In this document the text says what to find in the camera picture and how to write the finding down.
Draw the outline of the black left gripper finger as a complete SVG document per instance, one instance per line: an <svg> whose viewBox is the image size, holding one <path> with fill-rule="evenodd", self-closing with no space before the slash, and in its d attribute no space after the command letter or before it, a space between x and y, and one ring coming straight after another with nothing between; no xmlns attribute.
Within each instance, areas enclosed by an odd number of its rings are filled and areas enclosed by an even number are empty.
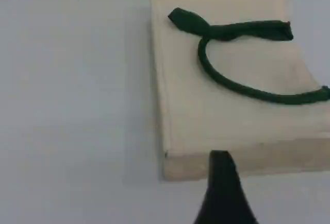
<svg viewBox="0 0 330 224"><path fill-rule="evenodd" d="M258 223L228 151L213 150L210 153L207 190L194 222Z"/></svg>

